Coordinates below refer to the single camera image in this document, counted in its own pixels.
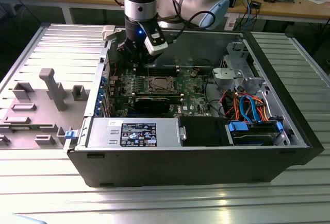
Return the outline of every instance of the sticker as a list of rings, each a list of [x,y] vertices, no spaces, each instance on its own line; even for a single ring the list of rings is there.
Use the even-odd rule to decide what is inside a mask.
[[[156,124],[124,124],[121,123],[121,139],[122,147],[156,147],[157,146],[157,130]]]
[[[121,126],[123,122],[123,120],[109,120],[108,126]]]

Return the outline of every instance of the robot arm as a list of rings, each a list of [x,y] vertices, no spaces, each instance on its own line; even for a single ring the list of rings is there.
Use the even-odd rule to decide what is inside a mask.
[[[223,19],[229,0],[176,0],[180,7],[177,15],[172,0],[124,0],[126,39],[119,45],[118,52],[132,63],[145,64],[154,61],[167,47],[168,43],[158,24],[158,18],[172,18],[164,21],[169,24],[189,20],[200,11],[209,11],[214,16],[203,13],[192,21],[198,27],[216,27]]]

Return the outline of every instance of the power supply label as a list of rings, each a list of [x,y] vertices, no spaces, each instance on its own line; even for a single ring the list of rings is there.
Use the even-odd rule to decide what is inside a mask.
[[[156,147],[156,124],[122,124],[120,146]]]

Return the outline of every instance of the motherboard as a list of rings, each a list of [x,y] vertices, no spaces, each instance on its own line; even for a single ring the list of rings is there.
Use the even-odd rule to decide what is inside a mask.
[[[109,99],[112,116],[211,116],[204,96],[204,77],[192,76],[192,71],[185,68],[176,71],[175,75],[163,73],[155,76],[125,70],[118,76],[111,76]]]

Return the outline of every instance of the open computer chassis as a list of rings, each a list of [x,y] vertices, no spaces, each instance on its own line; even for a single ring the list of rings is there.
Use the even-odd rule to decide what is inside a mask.
[[[66,144],[86,184],[271,181],[323,151],[264,37],[189,31],[146,67],[123,63],[109,41],[78,143]]]

